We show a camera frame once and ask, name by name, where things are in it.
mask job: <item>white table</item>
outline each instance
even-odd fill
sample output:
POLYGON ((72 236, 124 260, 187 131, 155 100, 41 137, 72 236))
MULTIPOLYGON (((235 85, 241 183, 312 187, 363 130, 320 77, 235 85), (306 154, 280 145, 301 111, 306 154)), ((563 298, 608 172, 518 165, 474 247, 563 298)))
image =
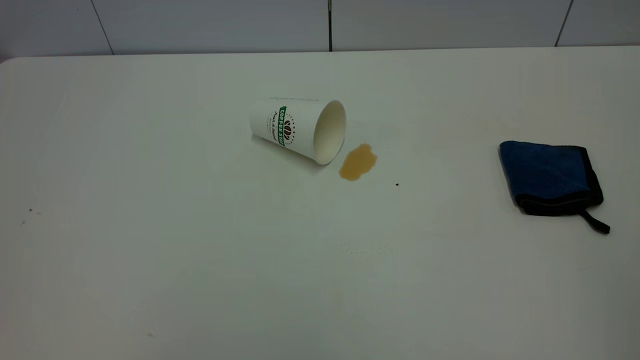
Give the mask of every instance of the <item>white table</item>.
POLYGON ((639 84, 640 47, 7 61, 0 357, 638 359, 639 84), (252 138, 270 95, 344 103, 332 163, 252 138), (521 213, 504 140, 585 146, 611 234, 521 213))

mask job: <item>coffee spill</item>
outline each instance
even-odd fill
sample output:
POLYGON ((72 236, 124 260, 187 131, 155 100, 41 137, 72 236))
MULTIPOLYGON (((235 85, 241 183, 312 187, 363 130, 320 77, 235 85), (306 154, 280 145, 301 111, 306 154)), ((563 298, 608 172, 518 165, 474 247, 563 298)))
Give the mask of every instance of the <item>coffee spill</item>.
POLYGON ((340 177, 349 181, 356 181, 362 174, 368 173, 376 164, 378 157, 371 152, 371 145, 360 144, 351 151, 342 164, 340 177))

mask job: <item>coffee logo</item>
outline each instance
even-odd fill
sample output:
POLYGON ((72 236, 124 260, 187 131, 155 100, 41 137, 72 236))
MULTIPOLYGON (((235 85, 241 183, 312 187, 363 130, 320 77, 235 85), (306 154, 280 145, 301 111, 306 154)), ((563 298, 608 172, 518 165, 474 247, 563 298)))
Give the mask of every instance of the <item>coffee logo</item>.
POLYGON ((286 147, 293 143, 296 137, 296 126, 293 117, 287 114, 287 107, 282 106, 278 111, 273 113, 271 118, 271 136, 280 145, 286 147))

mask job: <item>paper cup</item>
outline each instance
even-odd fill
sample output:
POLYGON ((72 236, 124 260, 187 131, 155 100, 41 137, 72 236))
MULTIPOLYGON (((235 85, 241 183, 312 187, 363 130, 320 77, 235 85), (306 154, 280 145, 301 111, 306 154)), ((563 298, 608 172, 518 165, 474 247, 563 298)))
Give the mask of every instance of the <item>paper cup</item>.
POLYGON ((257 136, 325 165, 342 147, 347 115, 337 100, 270 97, 253 105, 249 124, 257 136))

